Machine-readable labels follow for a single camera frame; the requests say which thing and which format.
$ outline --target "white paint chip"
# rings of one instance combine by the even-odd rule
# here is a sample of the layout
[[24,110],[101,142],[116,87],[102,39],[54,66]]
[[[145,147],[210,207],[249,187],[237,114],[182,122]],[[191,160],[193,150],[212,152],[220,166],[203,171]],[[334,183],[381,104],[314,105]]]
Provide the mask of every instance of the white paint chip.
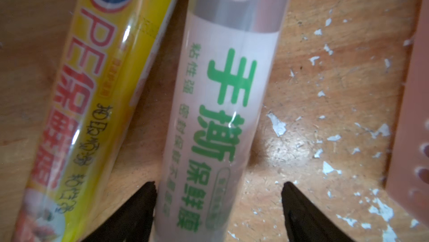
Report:
[[362,226],[363,229],[371,229],[370,223],[361,223],[360,225]]
[[237,237],[236,237],[236,234],[232,234],[232,233],[231,233],[231,232],[229,232],[229,231],[228,231],[228,234],[230,234],[230,235],[233,237],[233,239],[240,240],[239,238],[237,238]]
[[355,219],[352,219],[352,218],[346,218],[346,217],[341,217],[340,215],[338,215],[337,214],[337,218],[338,219],[342,219],[342,220],[344,220],[344,221],[346,221],[351,227],[353,227],[353,225],[355,224],[355,223],[357,223],[357,220],[355,220]]
[[385,58],[384,59],[384,65],[386,66],[386,69],[389,69],[390,66],[392,66],[392,63],[390,62],[389,59]]
[[376,198],[375,202],[378,204],[380,209],[378,209],[374,206],[371,206],[368,209],[368,211],[370,213],[374,213],[374,214],[381,216],[386,222],[389,222],[390,219],[393,218],[393,216],[395,215],[395,213],[393,212],[393,209],[391,207],[389,207],[388,205],[383,204],[383,202],[381,202],[381,200],[379,198]]
[[275,114],[272,112],[269,112],[267,114],[267,117],[271,119],[272,128],[274,129],[274,132],[276,133],[277,137],[280,137],[286,132],[286,123],[280,121]]
[[323,153],[323,149],[317,150],[317,152],[314,154],[314,158],[320,158],[320,155]]
[[406,39],[404,41],[404,46],[411,46],[412,44],[414,44],[414,38],[411,37],[410,39]]
[[383,231],[383,242],[395,242],[397,238],[398,236],[388,224],[387,229]]
[[359,153],[359,152],[360,152],[359,147],[356,147],[353,149],[353,153],[351,153],[351,154],[355,154],[355,153]]
[[336,142],[339,141],[341,139],[340,135],[335,135],[335,136],[330,136],[329,138],[327,138],[327,140],[329,140],[330,142]]
[[410,228],[414,228],[419,224],[419,221],[416,219],[411,220]]
[[378,152],[378,153],[374,154],[372,156],[372,158],[379,158],[381,156],[381,154],[382,154],[382,152]]
[[328,44],[325,44],[325,46],[323,47],[323,49],[328,52],[329,56],[332,56],[332,54],[334,54],[334,52],[329,48]]
[[376,139],[379,134],[381,134],[383,137],[390,136],[391,134],[389,126],[386,123],[382,124],[381,127],[376,132],[370,131],[370,133],[373,139]]
[[328,164],[326,161],[323,162],[323,173],[325,175],[328,175],[329,173],[331,173],[332,171],[336,171],[338,174],[342,174],[341,170],[335,170],[333,167],[331,167],[330,164]]
[[316,60],[318,60],[318,59],[320,59],[319,56],[314,56],[314,57],[309,58],[308,60],[311,62],[311,65],[314,66],[314,65],[316,65]]

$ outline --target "wooden surface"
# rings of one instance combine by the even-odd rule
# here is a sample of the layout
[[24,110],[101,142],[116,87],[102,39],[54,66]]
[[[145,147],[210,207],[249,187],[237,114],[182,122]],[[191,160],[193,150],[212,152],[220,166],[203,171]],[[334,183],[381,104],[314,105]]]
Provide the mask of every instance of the wooden surface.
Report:
[[[304,194],[356,241],[382,241],[387,224],[397,241],[429,241],[428,229],[421,224],[410,228],[412,217],[382,190],[412,50],[403,42],[413,34],[419,3],[291,1],[244,186],[231,218],[229,231],[237,239],[287,241],[280,191],[283,182],[297,181]],[[75,0],[0,0],[1,241],[12,234],[74,4]],[[179,0],[93,227],[145,181],[160,177],[186,5],[187,0]],[[328,18],[332,23],[325,27]],[[323,35],[314,35],[320,28]],[[332,56],[324,51],[325,44],[334,51]],[[315,66],[308,60],[313,56],[320,57]],[[388,69],[385,59],[391,63]],[[321,90],[326,96],[318,97]],[[281,137],[265,116],[270,111],[287,123]],[[392,135],[373,139],[355,122],[374,131],[386,123]],[[339,141],[326,140],[336,134],[342,137]],[[321,159],[313,158],[319,148],[324,151]],[[354,148],[360,152],[352,154]],[[382,154],[374,158],[377,152]],[[342,174],[324,175],[324,161]],[[370,189],[380,189],[377,197],[394,210],[389,223],[368,211],[377,207],[365,200],[375,198]],[[336,215],[357,223],[351,227]],[[372,228],[363,229],[361,223]],[[231,234],[227,241],[237,241]]]

